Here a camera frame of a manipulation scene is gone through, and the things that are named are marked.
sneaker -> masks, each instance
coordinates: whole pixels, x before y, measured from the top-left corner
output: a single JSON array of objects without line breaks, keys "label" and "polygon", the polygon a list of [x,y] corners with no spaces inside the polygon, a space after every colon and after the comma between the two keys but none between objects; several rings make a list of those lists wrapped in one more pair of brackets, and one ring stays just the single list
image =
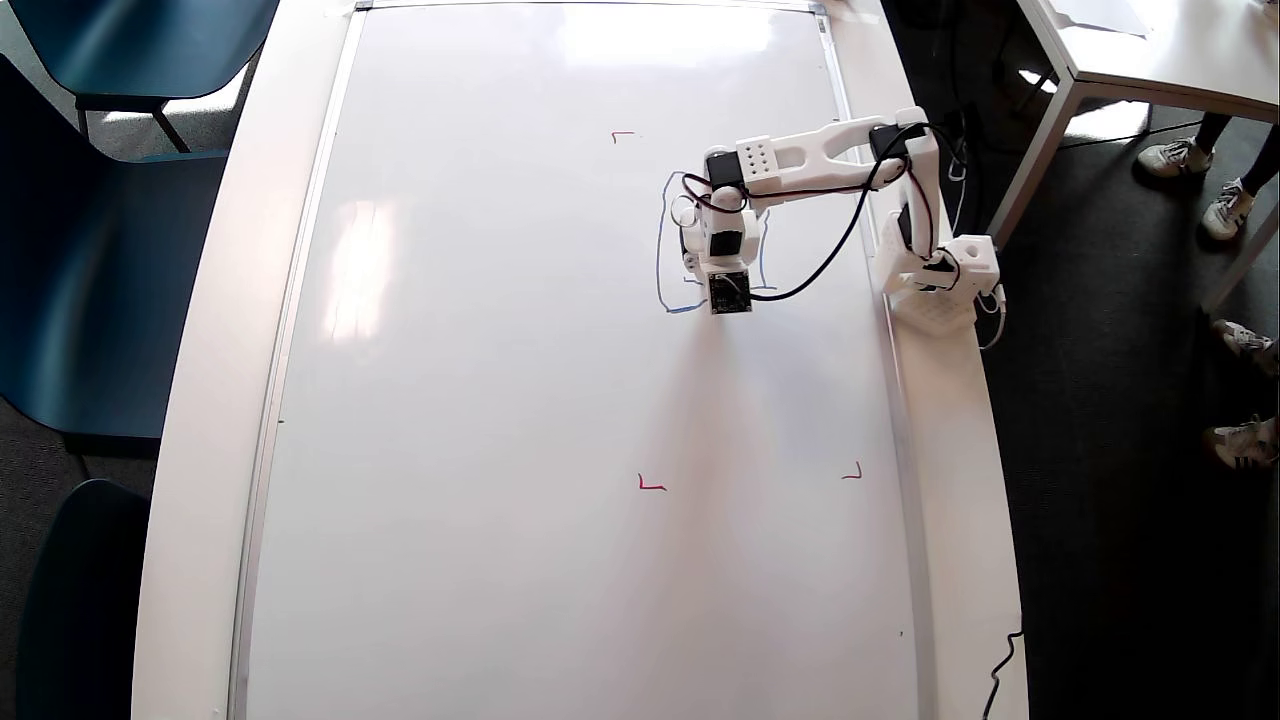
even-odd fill
[{"label": "sneaker", "polygon": [[1239,179],[1234,179],[1222,186],[1217,193],[1217,200],[1210,202],[1204,209],[1201,224],[1204,232],[1216,241],[1226,242],[1235,237],[1244,227],[1249,210],[1253,209],[1253,196],[1244,192],[1244,186]]},{"label": "sneaker", "polygon": [[1184,137],[1143,150],[1138,154],[1138,164],[1157,178],[1199,176],[1213,164],[1213,154],[1206,155],[1194,138]]},{"label": "sneaker", "polygon": [[1222,338],[1222,345],[1236,357],[1244,357],[1253,363],[1268,378],[1275,378],[1280,374],[1276,341],[1270,337],[1261,336],[1230,320],[1213,320],[1213,334]]},{"label": "sneaker", "polygon": [[1233,470],[1270,470],[1276,465],[1276,419],[1204,430],[1204,447]]}]

white robotic arm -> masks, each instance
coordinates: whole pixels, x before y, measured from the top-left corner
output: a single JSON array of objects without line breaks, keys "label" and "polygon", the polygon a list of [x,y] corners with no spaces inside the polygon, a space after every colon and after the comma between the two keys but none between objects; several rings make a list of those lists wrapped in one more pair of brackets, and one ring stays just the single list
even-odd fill
[{"label": "white robotic arm", "polygon": [[[855,146],[869,145],[873,163],[838,160]],[[701,188],[680,225],[686,269],[703,283],[713,314],[751,310],[748,268],[760,246],[758,217],[792,200],[832,192],[865,192],[899,183],[901,210],[882,233],[873,272],[893,300],[895,313],[942,334],[972,324],[973,299],[998,283],[995,249],[986,236],[964,236],[940,247],[942,196],[938,145],[924,111],[908,108],[893,119],[874,117],[831,123],[820,129],[771,138],[741,140],[705,154]]]}]

aluminum whiteboard edge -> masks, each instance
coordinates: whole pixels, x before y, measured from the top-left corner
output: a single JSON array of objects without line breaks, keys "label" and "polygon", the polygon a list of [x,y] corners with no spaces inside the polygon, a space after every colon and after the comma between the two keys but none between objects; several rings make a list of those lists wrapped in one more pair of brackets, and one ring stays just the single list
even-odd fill
[{"label": "aluminum whiteboard edge", "polygon": [[384,10],[388,8],[430,8],[438,5],[696,5],[707,8],[750,8],[758,10],[787,10],[797,13],[826,13],[820,3],[809,0],[358,0],[357,10]]},{"label": "aluminum whiteboard edge", "polygon": [[279,331],[276,334],[275,356],[271,359],[271,372],[268,378],[266,405],[262,411],[262,424],[259,437],[259,452],[253,464],[253,478],[250,482],[250,500],[244,523],[244,541],[241,551],[241,578],[236,598],[236,621],[232,628],[232,662],[228,683],[228,715],[236,719],[248,716],[248,647],[253,632],[253,598],[257,589],[257,564],[261,551],[262,524],[266,520],[266,493],[270,484],[271,454],[275,447],[275,428],[280,416],[280,397],[284,393],[284,377],[289,364],[289,345],[293,338],[293,320],[297,315],[297,300],[302,292],[302,275],[306,273],[307,252],[315,229],[316,210],[324,191],[325,173],[329,169],[329,154],[338,132],[342,117],[342,104],[351,79],[351,68],[356,63],[356,49],[365,27],[365,13],[351,14],[351,24],[343,40],[342,55],[338,59],[338,72],[333,81],[329,106],[325,109],[324,126],[320,131],[320,145],[316,149],[307,195],[302,205],[302,218],[293,246],[293,261],[284,291],[284,304],[280,307]]},{"label": "aluminum whiteboard edge", "polygon": [[[303,206],[302,224],[294,245],[294,256],[289,272],[285,290],[285,304],[282,309],[280,331],[278,334],[276,354],[273,359],[273,368],[268,388],[268,405],[262,418],[262,430],[260,436],[260,452],[255,462],[253,479],[250,488],[248,521],[244,533],[244,548],[242,553],[241,587],[236,607],[236,628],[232,648],[232,683],[229,684],[229,703],[232,717],[247,717],[247,683],[248,683],[248,646],[252,634],[253,600],[257,583],[257,568],[260,555],[260,542],[262,525],[265,521],[266,493],[270,482],[270,466],[273,450],[279,423],[280,400],[288,369],[289,346],[293,333],[293,323],[297,314],[297,300],[301,295],[303,275],[306,274],[308,250],[314,236],[316,211],[320,196],[324,191],[325,174],[329,167],[329,156],[337,135],[338,122],[342,115],[342,106],[346,90],[351,78],[351,70],[357,55],[360,36],[364,28],[364,12],[374,9],[411,8],[411,6],[440,6],[440,5],[494,5],[494,4],[596,4],[596,5],[678,5],[678,6],[718,6],[718,8],[744,8],[767,9],[781,12],[806,12],[815,15],[819,38],[827,56],[828,73],[831,76],[832,92],[841,119],[851,119],[849,99],[844,79],[840,73],[836,58],[835,42],[831,36],[829,18],[826,8],[818,3],[788,3],[756,1],[756,0],[645,0],[628,3],[625,0],[360,0],[353,5],[351,26],[343,41],[342,56],[339,59],[338,73],[334,79],[333,94],[325,113],[324,131],[316,161],[308,182],[307,196]],[[854,149],[854,155],[861,159],[860,149]],[[864,238],[864,250],[874,247],[874,229],[868,229],[867,223],[874,225],[874,210],[870,204],[864,209],[868,214],[860,223],[860,232]],[[899,483],[902,493],[904,523],[908,537],[908,556],[910,571],[910,592],[913,597],[913,619],[916,632],[916,683],[918,683],[918,716],[932,719],[937,715],[937,691],[934,687],[936,669],[932,646],[932,612],[928,592],[928,564],[924,556],[925,546],[923,538],[923,516],[919,506],[919,486],[915,475],[915,462],[910,442],[910,423],[906,415],[905,388],[902,387],[901,366],[897,356],[897,345],[893,338],[893,327],[888,311],[888,301],[883,295],[873,299],[877,316],[881,320],[883,333],[878,337],[882,356],[884,359],[886,383],[888,383],[888,400],[895,437],[895,451],[897,455]]]},{"label": "aluminum whiteboard edge", "polygon": [[[840,58],[836,54],[836,38],[832,36],[831,17],[824,6],[814,12],[818,32],[822,36],[823,51],[827,55],[827,69],[831,73],[831,87],[836,95],[836,106],[841,119],[852,119],[849,106],[849,92],[844,74],[840,72]],[[852,149],[859,163],[867,161],[863,146]],[[863,252],[872,258],[877,250],[874,204],[863,206],[867,213],[859,224],[863,236]],[[922,502],[920,479],[915,466],[915,442],[911,432],[911,418],[906,407],[906,387],[902,378],[902,365],[893,336],[893,315],[888,296],[876,290],[872,265],[867,264],[867,278],[872,287],[876,315],[881,325],[879,346],[884,364],[884,386],[888,391],[890,418],[893,425],[895,450],[897,452],[897,482],[902,493],[902,524],[906,530],[908,571],[911,582],[911,621],[915,625],[915,682],[916,714],[922,720],[938,716],[938,678],[937,657],[933,648],[933,592],[929,585],[928,541],[924,537],[924,507]]]}]

paper sheet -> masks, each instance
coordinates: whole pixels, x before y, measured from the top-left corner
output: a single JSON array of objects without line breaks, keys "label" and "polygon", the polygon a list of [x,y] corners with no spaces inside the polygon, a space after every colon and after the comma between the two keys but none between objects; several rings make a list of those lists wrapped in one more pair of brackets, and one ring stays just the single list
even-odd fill
[{"label": "paper sheet", "polygon": [[1151,29],[1142,22],[1128,0],[1048,0],[1048,4],[1078,26],[1126,32],[1142,37],[1146,37]]}]

white desk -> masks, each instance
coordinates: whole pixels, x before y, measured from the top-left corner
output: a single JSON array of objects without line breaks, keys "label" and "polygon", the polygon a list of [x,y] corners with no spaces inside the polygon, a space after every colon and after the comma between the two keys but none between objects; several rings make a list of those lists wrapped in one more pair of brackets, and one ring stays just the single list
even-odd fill
[{"label": "white desk", "polygon": [[1280,120],[1276,20],[1256,0],[1128,0],[1146,37],[1073,26],[1048,0],[1018,0],[1053,69],[1057,92],[991,220],[998,247],[1044,177],[1066,124],[1087,97],[1140,100]]},{"label": "white desk", "polygon": [[[284,0],[246,104],[188,314],[161,446],[134,659],[134,716],[225,717],[246,510],[303,197],[349,19]],[[911,105],[878,3],[831,6],[854,114]],[[892,200],[876,197],[883,217]],[[924,717],[972,717],[1020,624],[1007,505],[972,336],[897,332],[934,647]],[[1021,653],[993,717],[1025,717]]]}]

